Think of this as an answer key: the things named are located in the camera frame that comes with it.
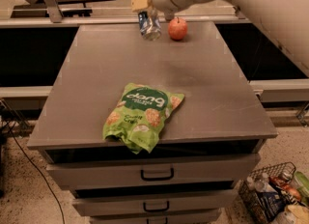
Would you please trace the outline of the silver blue redbull can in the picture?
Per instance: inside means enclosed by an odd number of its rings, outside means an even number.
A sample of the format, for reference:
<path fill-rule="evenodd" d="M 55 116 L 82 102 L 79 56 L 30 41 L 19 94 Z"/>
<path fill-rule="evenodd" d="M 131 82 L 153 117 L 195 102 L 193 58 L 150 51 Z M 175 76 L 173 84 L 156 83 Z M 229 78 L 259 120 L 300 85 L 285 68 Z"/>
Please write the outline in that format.
<path fill-rule="evenodd" d="M 137 13 L 137 16 L 142 37 L 148 41 L 157 40 L 161 35 L 161 28 L 154 4 L 150 9 Z"/>

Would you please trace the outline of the red apple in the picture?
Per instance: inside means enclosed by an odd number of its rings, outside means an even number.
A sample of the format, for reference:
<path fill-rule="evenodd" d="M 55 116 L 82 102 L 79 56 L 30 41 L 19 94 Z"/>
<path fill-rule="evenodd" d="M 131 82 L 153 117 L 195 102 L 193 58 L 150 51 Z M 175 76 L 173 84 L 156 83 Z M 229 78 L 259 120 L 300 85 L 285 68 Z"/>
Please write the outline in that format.
<path fill-rule="evenodd" d="M 187 23 L 180 17 L 175 17 L 168 24 L 168 34 L 172 40 L 180 41 L 187 34 Z"/>

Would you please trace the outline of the green dong chips bag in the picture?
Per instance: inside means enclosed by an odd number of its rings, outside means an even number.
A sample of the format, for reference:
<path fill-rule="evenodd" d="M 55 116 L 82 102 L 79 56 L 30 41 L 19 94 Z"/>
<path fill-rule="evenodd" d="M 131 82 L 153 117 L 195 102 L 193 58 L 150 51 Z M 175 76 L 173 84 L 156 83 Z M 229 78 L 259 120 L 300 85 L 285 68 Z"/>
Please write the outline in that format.
<path fill-rule="evenodd" d="M 184 94 L 129 83 L 105 121 L 102 138 L 120 141 L 134 154 L 150 153 L 159 141 L 165 121 L 183 100 Z"/>

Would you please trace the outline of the grey drawer cabinet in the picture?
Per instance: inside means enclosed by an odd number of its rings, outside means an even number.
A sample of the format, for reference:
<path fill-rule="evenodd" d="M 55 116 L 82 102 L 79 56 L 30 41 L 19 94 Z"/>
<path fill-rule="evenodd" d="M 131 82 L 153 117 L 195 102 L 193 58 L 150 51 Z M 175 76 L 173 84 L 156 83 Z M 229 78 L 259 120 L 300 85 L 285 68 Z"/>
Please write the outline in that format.
<path fill-rule="evenodd" d="M 28 145 L 91 224 L 206 224 L 276 134 L 214 24 L 83 25 Z"/>

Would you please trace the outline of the top grey drawer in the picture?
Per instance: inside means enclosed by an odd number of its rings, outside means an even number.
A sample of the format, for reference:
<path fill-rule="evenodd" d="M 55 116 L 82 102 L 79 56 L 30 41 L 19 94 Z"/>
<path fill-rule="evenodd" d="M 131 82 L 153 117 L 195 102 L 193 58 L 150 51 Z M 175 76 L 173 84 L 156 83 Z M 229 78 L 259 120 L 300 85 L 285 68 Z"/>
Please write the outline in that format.
<path fill-rule="evenodd" d="M 170 157 L 49 164 L 47 172 L 65 190 L 236 182 L 246 178 L 259 161 L 258 154 Z"/>

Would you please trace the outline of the grey drawer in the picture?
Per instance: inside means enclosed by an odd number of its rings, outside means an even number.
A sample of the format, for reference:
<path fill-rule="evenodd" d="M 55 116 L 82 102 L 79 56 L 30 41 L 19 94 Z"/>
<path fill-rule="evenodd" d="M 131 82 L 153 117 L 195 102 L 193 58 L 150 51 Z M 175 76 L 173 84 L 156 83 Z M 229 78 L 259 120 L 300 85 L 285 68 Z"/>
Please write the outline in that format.
<path fill-rule="evenodd" d="M 259 161 L 258 154 L 170 157 L 49 164 L 47 172 L 65 190 L 236 182 L 246 178 Z"/>
<path fill-rule="evenodd" d="M 220 209 L 189 210 L 165 214 L 123 215 L 117 218 L 91 217 L 90 224 L 208 224 L 216 221 Z"/>
<path fill-rule="evenodd" d="M 81 216 L 117 217 L 120 215 L 218 209 L 231 205 L 237 195 L 234 189 L 186 191 L 76 199 L 72 205 Z"/>

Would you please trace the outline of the middle grey drawer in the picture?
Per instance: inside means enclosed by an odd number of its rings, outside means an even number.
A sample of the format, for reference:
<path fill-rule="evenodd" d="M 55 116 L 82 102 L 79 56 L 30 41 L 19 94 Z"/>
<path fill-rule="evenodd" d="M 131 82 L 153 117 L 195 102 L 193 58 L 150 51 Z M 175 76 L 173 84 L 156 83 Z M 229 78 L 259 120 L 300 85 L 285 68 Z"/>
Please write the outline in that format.
<path fill-rule="evenodd" d="M 120 215 L 218 209 L 231 205 L 237 195 L 234 189 L 186 191 L 76 199 L 72 205 L 81 216 L 117 217 Z"/>

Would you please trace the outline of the clear plastic water bottle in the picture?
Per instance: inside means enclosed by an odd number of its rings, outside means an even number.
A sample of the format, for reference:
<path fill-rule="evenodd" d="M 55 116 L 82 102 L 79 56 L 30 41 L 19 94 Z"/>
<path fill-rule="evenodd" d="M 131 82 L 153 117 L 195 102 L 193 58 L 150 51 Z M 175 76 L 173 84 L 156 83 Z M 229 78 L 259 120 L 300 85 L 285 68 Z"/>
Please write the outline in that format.
<path fill-rule="evenodd" d="M 269 176 L 267 173 L 260 174 L 255 182 L 254 186 L 257 192 L 273 192 L 274 189 L 269 184 Z"/>

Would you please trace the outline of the bottom grey drawer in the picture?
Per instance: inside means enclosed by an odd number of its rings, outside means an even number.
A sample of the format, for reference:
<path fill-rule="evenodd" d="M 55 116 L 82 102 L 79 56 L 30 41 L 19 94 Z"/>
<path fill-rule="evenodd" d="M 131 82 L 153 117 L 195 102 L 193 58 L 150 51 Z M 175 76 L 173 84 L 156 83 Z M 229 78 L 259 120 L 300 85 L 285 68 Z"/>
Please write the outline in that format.
<path fill-rule="evenodd" d="M 91 217 L 90 224 L 208 224 L 216 221 L 220 209 L 189 210 L 165 214 L 123 215 L 117 218 Z"/>

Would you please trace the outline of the green item in basket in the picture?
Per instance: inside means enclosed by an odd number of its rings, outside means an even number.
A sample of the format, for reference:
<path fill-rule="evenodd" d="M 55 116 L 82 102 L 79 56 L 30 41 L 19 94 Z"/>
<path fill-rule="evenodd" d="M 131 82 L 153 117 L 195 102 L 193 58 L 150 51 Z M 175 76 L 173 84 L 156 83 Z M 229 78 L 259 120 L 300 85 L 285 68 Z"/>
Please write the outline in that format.
<path fill-rule="evenodd" d="M 294 172 L 293 185 L 303 198 L 309 197 L 309 179 L 303 173 Z"/>

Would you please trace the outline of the red snack package in basket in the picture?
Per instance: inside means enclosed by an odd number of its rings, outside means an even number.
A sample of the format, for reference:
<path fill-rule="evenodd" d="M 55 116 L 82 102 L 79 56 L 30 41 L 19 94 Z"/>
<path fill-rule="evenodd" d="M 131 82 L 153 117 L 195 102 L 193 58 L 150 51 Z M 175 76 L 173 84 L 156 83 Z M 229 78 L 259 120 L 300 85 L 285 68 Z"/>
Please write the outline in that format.
<path fill-rule="evenodd" d="M 290 186 L 287 182 L 281 180 L 278 177 L 270 177 L 269 181 L 273 184 L 275 184 L 276 186 L 278 186 L 279 188 L 285 190 L 286 192 L 288 192 L 290 195 L 294 196 L 298 201 L 301 200 L 301 195 L 300 193 L 293 188 L 292 186 Z"/>

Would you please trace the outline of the middle metal bracket post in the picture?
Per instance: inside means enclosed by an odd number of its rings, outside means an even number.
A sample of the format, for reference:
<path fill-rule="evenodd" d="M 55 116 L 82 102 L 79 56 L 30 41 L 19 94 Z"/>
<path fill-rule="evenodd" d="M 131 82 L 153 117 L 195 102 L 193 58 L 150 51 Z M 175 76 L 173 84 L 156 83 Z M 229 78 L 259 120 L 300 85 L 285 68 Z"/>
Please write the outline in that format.
<path fill-rule="evenodd" d="M 164 17 L 165 17 L 166 21 L 171 21 L 175 17 L 175 14 L 174 13 L 165 13 Z"/>

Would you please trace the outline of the metal bracket post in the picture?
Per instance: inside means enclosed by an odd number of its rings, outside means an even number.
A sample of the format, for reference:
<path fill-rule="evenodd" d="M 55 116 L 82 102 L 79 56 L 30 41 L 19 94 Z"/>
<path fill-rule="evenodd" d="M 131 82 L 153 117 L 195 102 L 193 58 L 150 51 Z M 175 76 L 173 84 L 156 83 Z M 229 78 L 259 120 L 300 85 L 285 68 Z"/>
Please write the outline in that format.
<path fill-rule="evenodd" d="M 171 21 L 175 17 L 175 14 L 174 13 L 165 13 L 164 17 L 165 17 L 166 21 Z"/>
<path fill-rule="evenodd" d="M 235 7 L 235 16 L 238 19 L 246 19 L 245 14 L 241 11 L 240 7 Z"/>
<path fill-rule="evenodd" d="M 50 20 L 53 23 L 60 23 L 63 19 L 63 15 L 58 7 L 56 0 L 43 0 L 47 8 L 47 13 Z"/>

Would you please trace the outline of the left metal bracket post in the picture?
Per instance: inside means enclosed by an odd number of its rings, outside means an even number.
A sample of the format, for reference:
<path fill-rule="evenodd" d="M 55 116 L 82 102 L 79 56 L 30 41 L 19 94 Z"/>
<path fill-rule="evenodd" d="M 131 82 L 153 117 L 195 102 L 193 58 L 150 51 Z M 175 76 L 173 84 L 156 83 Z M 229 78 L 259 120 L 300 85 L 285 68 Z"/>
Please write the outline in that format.
<path fill-rule="evenodd" d="M 63 15 L 58 7 L 56 0 L 43 0 L 47 8 L 47 13 L 50 20 L 53 23 L 60 23 L 63 19 Z"/>

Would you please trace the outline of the right metal bracket post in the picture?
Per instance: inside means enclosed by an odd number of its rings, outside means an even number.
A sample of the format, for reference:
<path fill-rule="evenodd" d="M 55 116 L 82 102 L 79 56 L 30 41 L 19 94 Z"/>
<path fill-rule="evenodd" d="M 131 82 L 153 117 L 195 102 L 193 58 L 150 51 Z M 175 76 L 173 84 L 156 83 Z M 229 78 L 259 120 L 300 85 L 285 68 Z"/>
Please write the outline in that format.
<path fill-rule="evenodd" d="M 245 14 L 241 11 L 240 7 L 235 7 L 235 16 L 238 19 L 246 19 Z"/>

